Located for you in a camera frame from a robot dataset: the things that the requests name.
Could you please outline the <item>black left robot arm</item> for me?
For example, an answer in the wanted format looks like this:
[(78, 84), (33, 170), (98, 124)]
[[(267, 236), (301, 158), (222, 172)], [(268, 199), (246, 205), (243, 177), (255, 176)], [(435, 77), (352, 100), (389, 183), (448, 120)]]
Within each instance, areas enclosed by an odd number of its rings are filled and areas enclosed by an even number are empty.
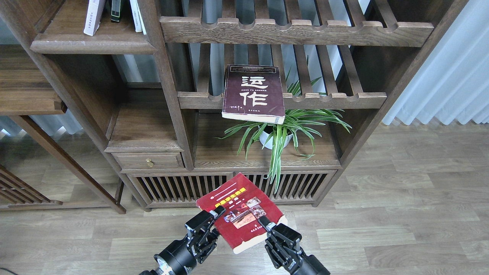
[(155, 270), (144, 270), (142, 275), (188, 275), (211, 254), (217, 246), (219, 237), (217, 229), (211, 229), (225, 213), (225, 208), (218, 206), (209, 212), (203, 210), (185, 223), (187, 235), (181, 240), (174, 240), (159, 254), (154, 255), (159, 267)]

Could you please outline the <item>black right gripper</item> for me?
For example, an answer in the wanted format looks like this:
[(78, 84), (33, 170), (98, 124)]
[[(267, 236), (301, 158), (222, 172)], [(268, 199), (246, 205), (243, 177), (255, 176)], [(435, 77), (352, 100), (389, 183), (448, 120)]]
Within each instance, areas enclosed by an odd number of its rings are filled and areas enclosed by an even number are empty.
[(290, 275), (330, 275), (314, 255), (306, 255), (300, 247), (302, 235), (284, 225), (262, 216), (258, 222), (267, 231), (264, 245), (276, 269), (283, 267)]

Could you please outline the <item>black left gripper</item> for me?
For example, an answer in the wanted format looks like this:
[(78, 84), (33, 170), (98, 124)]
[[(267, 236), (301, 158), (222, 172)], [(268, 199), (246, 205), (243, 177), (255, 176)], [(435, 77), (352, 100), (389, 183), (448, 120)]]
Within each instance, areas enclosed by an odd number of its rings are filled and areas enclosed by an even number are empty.
[(218, 206), (214, 210), (201, 211), (185, 223), (187, 235), (181, 240), (174, 240), (154, 259), (159, 268), (156, 275), (188, 275), (211, 254), (217, 246), (220, 235), (212, 229), (215, 221), (226, 212), (225, 207)]

